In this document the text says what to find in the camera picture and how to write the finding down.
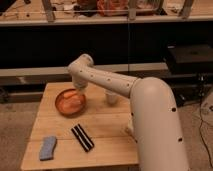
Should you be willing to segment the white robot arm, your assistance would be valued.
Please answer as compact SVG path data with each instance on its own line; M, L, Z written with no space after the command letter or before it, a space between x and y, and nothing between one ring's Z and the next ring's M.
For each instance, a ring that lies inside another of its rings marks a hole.
M170 86L156 77L138 78L93 67L83 54L68 65L73 85L93 83L130 100L134 139L141 171L189 171L180 117Z

